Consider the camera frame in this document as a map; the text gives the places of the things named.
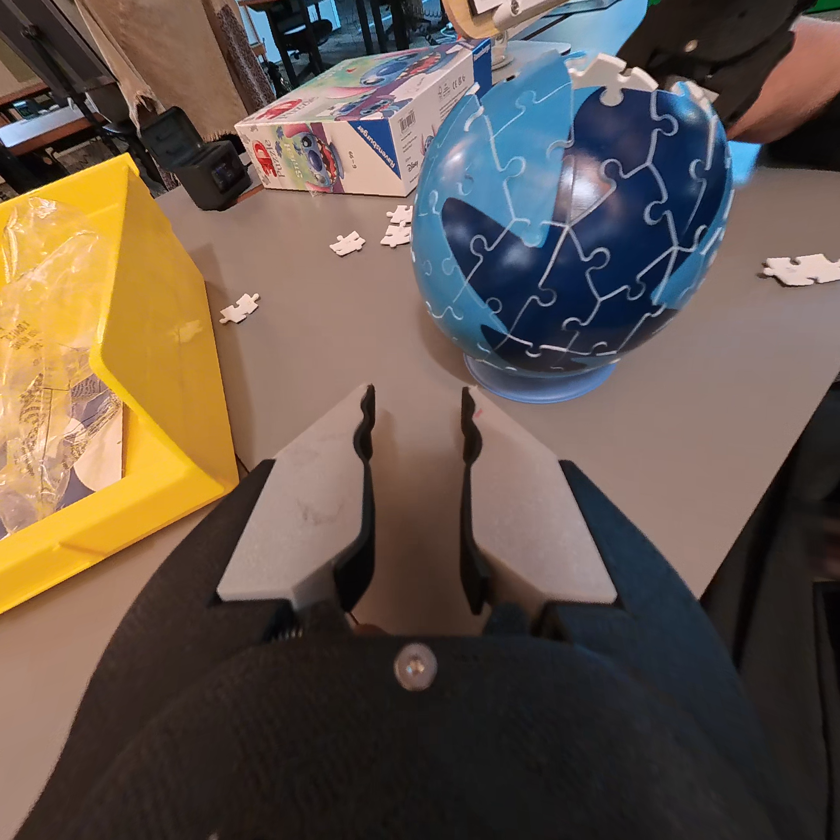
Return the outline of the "cardboard puzzle box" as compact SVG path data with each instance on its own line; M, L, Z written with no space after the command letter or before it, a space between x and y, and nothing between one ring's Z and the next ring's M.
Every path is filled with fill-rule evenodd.
M491 86L491 41L341 61L235 125L261 184L403 197L459 99Z

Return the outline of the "person's right forearm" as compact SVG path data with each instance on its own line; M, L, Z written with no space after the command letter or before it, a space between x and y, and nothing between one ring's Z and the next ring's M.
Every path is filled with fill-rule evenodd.
M837 123L809 122L782 139L764 144L758 163L775 168L839 172Z

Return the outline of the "black charging case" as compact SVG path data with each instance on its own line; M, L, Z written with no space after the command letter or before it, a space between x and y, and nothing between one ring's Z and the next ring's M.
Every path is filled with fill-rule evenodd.
M181 108L168 108L147 122L140 138L158 167L173 174L205 212L230 208L251 188L235 145L205 141Z

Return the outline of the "blue puzzle ball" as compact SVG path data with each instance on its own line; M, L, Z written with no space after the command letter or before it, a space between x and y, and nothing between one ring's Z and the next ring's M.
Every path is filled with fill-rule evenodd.
M530 376L617 363L661 332L705 279L733 198L713 94L678 80L607 107L573 89L568 59L469 90L413 205L427 313L463 354Z

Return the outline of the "person's right hand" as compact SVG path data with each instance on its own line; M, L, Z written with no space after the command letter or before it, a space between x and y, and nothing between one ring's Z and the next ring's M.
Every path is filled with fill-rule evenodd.
M751 107L728 130L730 140L768 144L824 111L839 92L839 23L800 17L791 51L765 80Z

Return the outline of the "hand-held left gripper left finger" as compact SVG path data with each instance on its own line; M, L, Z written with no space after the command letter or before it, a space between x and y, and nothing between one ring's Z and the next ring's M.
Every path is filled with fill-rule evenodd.
M333 602L352 613L375 570L375 387L357 386L272 460L217 585L222 602Z

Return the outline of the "clear plastic bag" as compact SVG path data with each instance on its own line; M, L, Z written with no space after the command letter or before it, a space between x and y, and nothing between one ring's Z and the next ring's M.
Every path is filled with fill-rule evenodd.
M92 374L106 239L64 203L31 196L2 230L1 536L58 509L71 389Z

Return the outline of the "brown burlap cloth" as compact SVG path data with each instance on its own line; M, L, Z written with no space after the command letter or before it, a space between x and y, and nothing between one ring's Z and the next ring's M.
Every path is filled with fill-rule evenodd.
M232 1L79 1L138 128L171 108L205 141L276 98Z

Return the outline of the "yellow plastic bin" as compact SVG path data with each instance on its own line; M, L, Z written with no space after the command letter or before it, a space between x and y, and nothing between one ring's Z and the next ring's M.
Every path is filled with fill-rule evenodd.
M5 613L238 483L205 281L127 154L2 205L68 204L104 238L91 366L127 409L123 477L2 540Z

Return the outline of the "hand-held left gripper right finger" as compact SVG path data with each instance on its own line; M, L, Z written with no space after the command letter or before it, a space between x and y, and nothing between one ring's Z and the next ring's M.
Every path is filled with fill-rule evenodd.
M459 575L470 611L612 605L617 591L563 464L476 386L461 393Z

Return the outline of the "blue white printed sheet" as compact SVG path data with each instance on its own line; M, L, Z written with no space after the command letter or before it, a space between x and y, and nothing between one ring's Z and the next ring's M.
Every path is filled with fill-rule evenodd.
M123 403L91 374L71 391L64 433L70 466L58 509L110 487L123 477Z

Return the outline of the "blue ball stand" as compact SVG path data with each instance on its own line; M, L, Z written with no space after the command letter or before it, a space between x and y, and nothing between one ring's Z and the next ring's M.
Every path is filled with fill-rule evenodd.
M614 372L616 363L559 376L530 376L514 369L501 369L487 360L464 354L467 370L490 394L515 403L549 405L566 403L593 392Z

